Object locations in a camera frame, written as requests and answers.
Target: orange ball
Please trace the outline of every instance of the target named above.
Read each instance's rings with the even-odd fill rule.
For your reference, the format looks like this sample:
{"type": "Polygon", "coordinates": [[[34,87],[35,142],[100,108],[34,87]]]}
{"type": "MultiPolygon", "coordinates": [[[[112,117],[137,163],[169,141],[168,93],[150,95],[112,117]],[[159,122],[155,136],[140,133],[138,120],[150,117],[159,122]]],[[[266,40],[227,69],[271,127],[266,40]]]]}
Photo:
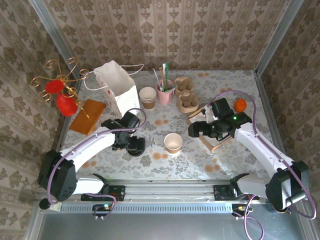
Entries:
{"type": "Polygon", "coordinates": [[[237,112],[237,113],[240,113],[240,112],[243,112],[244,110],[246,110],[247,108],[247,103],[244,99],[242,98],[239,98],[235,101],[235,104],[234,104],[234,110],[237,112]]]}

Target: bag handle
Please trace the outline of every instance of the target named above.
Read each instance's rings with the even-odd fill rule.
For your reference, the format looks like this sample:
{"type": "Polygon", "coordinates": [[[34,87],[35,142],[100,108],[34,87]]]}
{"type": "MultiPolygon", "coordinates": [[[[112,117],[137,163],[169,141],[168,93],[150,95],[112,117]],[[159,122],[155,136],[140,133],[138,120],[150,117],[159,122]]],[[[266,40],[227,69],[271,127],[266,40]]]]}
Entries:
{"type": "Polygon", "coordinates": [[[145,65],[143,63],[138,64],[138,65],[120,65],[120,67],[137,67],[137,66],[142,66],[142,67],[138,71],[128,74],[129,76],[140,72],[144,68],[145,65]]]}
{"type": "Polygon", "coordinates": [[[102,87],[95,88],[95,89],[88,88],[87,85],[86,85],[86,78],[87,78],[87,75],[90,74],[90,73],[99,74],[101,76],[101,74],[99,72],[97,72],[97,71],[89,71],[89,72],[87,72],[83,77],[83,83],[84,83],[84,86],[85,86],[86,89],[88,89],[90,91],[97,91],[97,90],[101,90],[101,89],[104,89],[104,88],[108,87],[108,86],[102,86],[102,87]]]}

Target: gold metal wire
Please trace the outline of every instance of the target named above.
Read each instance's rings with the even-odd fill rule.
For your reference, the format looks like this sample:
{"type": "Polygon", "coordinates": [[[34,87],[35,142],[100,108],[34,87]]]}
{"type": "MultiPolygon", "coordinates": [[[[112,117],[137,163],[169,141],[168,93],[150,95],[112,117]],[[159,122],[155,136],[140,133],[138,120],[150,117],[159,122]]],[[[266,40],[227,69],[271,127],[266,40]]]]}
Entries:
{"type": "MultiPolygon", "coordinates": [[[[73,97],[75,97],[76,98],[76,105],[79,108],[81,108],[81,110],[85,113],[87,118],[90,118],[89,115],[84,110],[84,108],[81,106],[82,103],[79,100],[77,100],[78,99],[77,89],[75,87],[70,87],[70,86],[67,85],[68,82],[76,82],[76,81],[80,81],[80,80],[86,79],[87,78],[87,73],[89,73],[90,71],[88,69],[81,69],[79,71],[79,74],[80,74],[80,76],[83,76],[83,77],[81,77],[79,79],[69,80],[68,78],[71,75],[71,73],[76,69],[76,67],[77,67],[77,65],[79,63],[79,59],[77,57],[70,57],[67,60],[67,64],[69,64],[69,65],[74,64],[73,68],[71,69],[71,71],[67,75],[62,74],[61,66],[60,66],[60,63],[59,63],[59,61],[57,59],[52,59],[52,60],[47,61],[46,64],[45,64],[45,68],[51,69],[54,66],[54,63],[56,63],[58,65],[58,68],[59,68],[59,75],[57,75],[55,79],[44,77],[44,76],[37,76],[37,77],[32,79],[32,81],[30,82],[30,85],[32,87],[35,87],[35,88],[40,86],[40,81],[38,81],[37,79],[44,79],[44,80],[50,80],[50,81],[61,80],[63,82],[63,85],[64,85],[64,88],[61,90],[62,96],[65,97],[65,98],[73,98],[73,97]]],[[[39,94],[38,94],[38,98],[39,98],[39,100],[41,102],[49,101],[51,99],[51,96],[52,96],[52,94],[48,93],[46,90],[43,90],[43,91],[39,92],[39,94]]]]}
{"type": "Polygon", "coordinates": [[[76,69],[76,67],[77,67],[77,65],[78,65],[78,63],[79,63],[79,58],[77,58],[77,57],[70,57],[70,58],[67,60],[67,64],[73,64],[73,63],[75,63],[74,67],[71,69],[71,71],[68,73],[68,75],[65,76],[64,79],[67,79],[67,78],[70,76],[70,74],[76,69]]]}
{"type": "Polygon", "coordinates": [[[47,93],[46,90],[43,90],[43,91],[39,92],[38,99],[40,102],[48,102],[51,99],[51,94],[47,93]]]}
{"type": "Polygon", "coordinates": [[[53,65],[54,65],[54,62],[56,62],[56,64],[58,65],[59,73],[60,73],[60,75],[62,75],[60,63],[59,63],[59,61],[57,59],[51,59],[51,60],[47,61],[46,64],[45,64],[45,68],[46,69],[51,69],[53,67],[53,65]]]}
{"type": "Polygon", "coordinates": [[[34,77],[33,79],[32,79],[32,81],[30,82],[30,85],[32,86],[32,87],[38,87],[38,86],[40,86],[40,82],[37,80],[37,79],[45,79],[45,80],[50,80],[50,81],[52,81],[52,80],[54,80],[54,79],[52,79],[52,78],[48,78],[48,77],[44,77],[44,76],[36,76],[36,77],[34,77]]]}
{"type": "Polygon", "coordinates": [[[86,115],[86,117],[89,119],[90,117],[89,117],[89,115],[87,114],[87,112],[85,111],[85,109],[81,106],[81,102],[78,101],[78,102],[76,103],[76,105],[77,105],[79,108],[81,108],[81,110],[84,112],[84,114],[86,115]]]}

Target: paper bag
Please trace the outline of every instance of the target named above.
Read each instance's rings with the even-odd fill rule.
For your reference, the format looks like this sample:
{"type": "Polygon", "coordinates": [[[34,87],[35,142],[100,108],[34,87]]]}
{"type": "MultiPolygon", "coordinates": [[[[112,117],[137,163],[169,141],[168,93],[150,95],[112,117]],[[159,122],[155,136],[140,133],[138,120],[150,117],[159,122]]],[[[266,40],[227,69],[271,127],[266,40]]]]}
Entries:
{"type": "MultiPolygon", "coordinates": [[[[130,75],[136,74],[141,69],[128,74],[122,67],[131,66],[120,66],[112,60],[93,71],[96,80],[103,87],[101,90],[107,103],[117,118],[122,118],[129,109],[140,107],[137,87],[130,75]]],[[[133,110],[132,113],[136,115],[138,111],[133,110]]]]}

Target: orange cutting board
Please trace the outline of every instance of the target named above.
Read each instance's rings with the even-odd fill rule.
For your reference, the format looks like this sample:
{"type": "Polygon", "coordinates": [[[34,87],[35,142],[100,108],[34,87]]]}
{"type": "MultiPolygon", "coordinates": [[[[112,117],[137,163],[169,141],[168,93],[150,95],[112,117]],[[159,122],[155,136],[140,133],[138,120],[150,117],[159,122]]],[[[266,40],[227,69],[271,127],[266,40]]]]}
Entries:
{"type": "Polygon", "coordinates": [[[90,135],[95,130],[95,125],[101,114],[106,108],[103,102],[88,99],[81,110],[71,123],[69,129],[84,135],[90,135]]]}

